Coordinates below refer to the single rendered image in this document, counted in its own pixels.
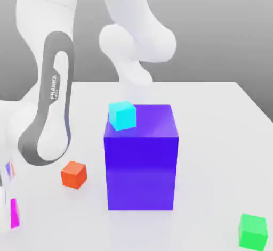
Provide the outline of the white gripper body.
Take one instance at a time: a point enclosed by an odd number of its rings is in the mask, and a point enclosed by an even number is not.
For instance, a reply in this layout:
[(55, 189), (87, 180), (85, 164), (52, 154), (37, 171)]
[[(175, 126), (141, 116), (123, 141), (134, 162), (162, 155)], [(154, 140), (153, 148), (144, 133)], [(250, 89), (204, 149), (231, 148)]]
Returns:
[(6, 203), (6, 192), (0, 187), (0, 232), (7, 232), (10, 229), (10, 208)]

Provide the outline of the small magenta cube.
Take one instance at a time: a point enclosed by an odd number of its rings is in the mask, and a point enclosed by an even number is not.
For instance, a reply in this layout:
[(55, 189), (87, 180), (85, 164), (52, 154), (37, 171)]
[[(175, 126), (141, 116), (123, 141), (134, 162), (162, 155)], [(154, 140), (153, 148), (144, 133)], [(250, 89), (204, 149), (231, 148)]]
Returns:
[(20, 216), (19, 216), (19, 209), (17, 200), (15, 198), (11, 199), (10, 203), (10, 225), (11, 229), (20, 226)]

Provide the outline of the small orange cube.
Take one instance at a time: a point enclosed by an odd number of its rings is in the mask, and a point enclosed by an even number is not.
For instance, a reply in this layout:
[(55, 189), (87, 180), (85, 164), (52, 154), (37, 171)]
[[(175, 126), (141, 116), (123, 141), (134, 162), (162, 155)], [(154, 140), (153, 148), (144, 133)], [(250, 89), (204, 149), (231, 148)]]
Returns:
[(61, 179), (64, 186), (79, 189), (87, 180), (86, 165), (75, 161), (70, 161), (61, 170)]

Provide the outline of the small cyan cube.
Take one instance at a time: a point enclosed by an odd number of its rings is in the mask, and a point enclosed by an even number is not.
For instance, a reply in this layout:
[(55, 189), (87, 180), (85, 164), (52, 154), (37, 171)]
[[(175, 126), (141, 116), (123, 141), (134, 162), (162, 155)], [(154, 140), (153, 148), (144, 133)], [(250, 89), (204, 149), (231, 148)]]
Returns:
[(136, 128), (137, 110), (129, 101), (120, 101), (108, 105), (109, 122), (116, 131)]

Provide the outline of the small green cube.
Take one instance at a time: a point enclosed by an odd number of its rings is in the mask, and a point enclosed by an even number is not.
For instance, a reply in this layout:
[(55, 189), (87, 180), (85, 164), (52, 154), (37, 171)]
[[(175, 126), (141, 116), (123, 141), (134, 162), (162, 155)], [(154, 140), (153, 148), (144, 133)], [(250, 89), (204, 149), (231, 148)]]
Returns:
[(238, 245), (255, 251), (264, 251), (268, 239), (264, 217), (242, 214), (238, 227)]

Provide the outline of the large purple box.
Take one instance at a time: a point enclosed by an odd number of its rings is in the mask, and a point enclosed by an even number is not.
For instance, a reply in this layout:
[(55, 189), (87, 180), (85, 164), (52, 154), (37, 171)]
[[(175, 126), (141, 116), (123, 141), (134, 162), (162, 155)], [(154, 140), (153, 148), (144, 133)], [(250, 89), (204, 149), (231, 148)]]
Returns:
[(104, 133), (109, 210), (172, 210), (179, 134), (171, 106), (137, 105), (136, 127)]

